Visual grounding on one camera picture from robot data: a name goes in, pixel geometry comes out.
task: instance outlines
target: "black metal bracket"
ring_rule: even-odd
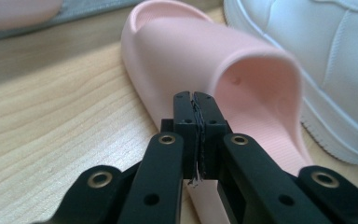
[[[89,169],[39,223],[179,223],[182,181],[198,178],[218,180],[231,223],[358,223],[358,188],[342,175],[320,166],[287,174],[231,131],[210,95],[184,91],[173,104],[140,163]]]

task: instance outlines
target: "pink object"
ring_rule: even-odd
[[[38,24],[54,17],[62,0],[0,0],[0,30]]]
[[[234,133],[251,135],[283,170],[297,175],[311,164],[300,134],[299,69],[287,52],[176,1],[138,5],[121,43],[131,81],[157,126],[172,118],[177,92],[203,91]],[[201,221],[227,222],[221,204],[213,207],[215,182],[201,185],[207,186],[189,188]]]

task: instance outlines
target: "white sneaker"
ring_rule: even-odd
[[[304,126],[327,152],[358,164],[358,1],[226,0],[225,13],[229,25],[298,58]]]

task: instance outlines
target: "screw hole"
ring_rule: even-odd
[[[245,137],[236,135],[231,138],[231,142],[233,142],[237,145],[246,145],[246,144],[248,144],[249,141]]]
[[[339,182],[335,177],[324,172],[313,172],[311,177],[316,183],[326,188],[335,189],[339,186]]]
[[[172,135],[162,135],[158,140],[161,144],[169,145],[175,142],[175,137]]]
[[[279,201],[287,206],[293,206],[295,205],[295,200],[293,200],[292,197],[282,194],[278,197]]]
[[[112,181],[112,174],[106,171],[98,171],[92,174],[87,184],[93,189],[100,189],[108,185]]]
[[[158,202],[159,202],[159,196],[154,193],[148,194],[144,198],[144,203],[149,206],[156,205],[156,204],[158,204]]]

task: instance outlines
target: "wood grain surface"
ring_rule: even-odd
[[[187,2],[224,22],[222,1]],[[0,40],[0,223],[46,220],[83,171],[142,159],[158,130],[120,58],[130,11]],[[315,163],[358,186],[358,166],[303,134]],[[181,220],[199,223],[185,190]]]

